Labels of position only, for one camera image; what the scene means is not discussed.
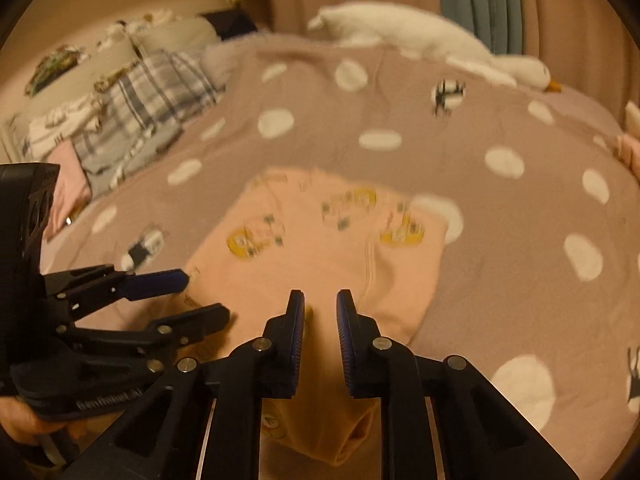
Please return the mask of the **person's left hand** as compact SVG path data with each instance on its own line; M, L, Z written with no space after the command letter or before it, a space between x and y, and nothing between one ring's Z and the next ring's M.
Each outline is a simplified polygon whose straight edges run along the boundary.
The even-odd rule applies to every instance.
M92 437L102 432L117 419L119 413L107 414L71 422L43 420L22 400L7 398L0 400L1 427L15 442L36 445L40 436L65 429L73 440Z

